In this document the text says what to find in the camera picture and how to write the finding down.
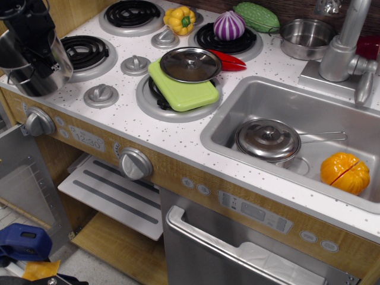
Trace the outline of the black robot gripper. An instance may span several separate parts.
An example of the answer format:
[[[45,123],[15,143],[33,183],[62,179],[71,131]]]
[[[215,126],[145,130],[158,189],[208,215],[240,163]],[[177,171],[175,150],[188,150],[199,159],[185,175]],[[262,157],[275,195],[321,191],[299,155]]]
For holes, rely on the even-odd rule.
[[[1,64],[31,64],[30,78],[61,70],[52,52],[56,36],[49,10],[48,1],[1,1],[1,21],[7,28],[1,35]]]

